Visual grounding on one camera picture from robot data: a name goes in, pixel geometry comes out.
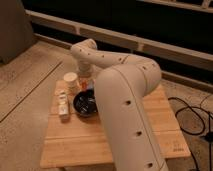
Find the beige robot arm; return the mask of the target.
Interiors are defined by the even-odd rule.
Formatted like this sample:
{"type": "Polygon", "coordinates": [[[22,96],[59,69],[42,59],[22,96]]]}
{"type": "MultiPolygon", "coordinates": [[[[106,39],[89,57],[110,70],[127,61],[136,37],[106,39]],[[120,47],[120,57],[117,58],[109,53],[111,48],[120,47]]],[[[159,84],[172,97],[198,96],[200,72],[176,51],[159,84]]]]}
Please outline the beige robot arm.
{"type": "Polygon", "coordinates": [[[101,51],[92,39],[72,45],[71,54],[82,72],[93,65],[102,69],[94,94],[117,171],[169,171],[142,103],[161,81],[158,63],[130,53],[101,51]]]}

